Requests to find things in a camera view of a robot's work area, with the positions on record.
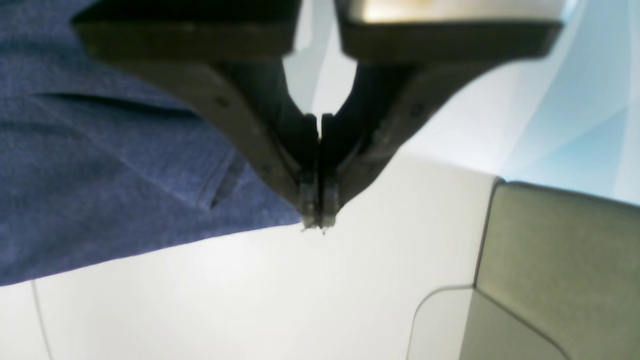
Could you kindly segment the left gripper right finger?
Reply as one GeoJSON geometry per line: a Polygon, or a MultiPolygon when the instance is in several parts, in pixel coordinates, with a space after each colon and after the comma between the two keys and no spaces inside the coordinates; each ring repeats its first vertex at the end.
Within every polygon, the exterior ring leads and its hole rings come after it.
{"type": "Polygon", "coordinates": [[[321,228],[365,191],[399,148],[480,76],[543,59],[564,0],[336,0],[349,95],[321,121],[321,228]]]}

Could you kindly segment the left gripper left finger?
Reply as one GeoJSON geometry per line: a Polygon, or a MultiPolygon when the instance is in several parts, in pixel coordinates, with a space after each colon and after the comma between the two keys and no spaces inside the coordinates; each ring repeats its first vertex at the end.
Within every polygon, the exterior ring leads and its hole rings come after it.
{"type": "Polygon", "coordinates": [[[213,124],[259,177],[320,227],[317,120],[291,98],[299,0],[101,0],[72,26],[91,57],[213,124]]]}

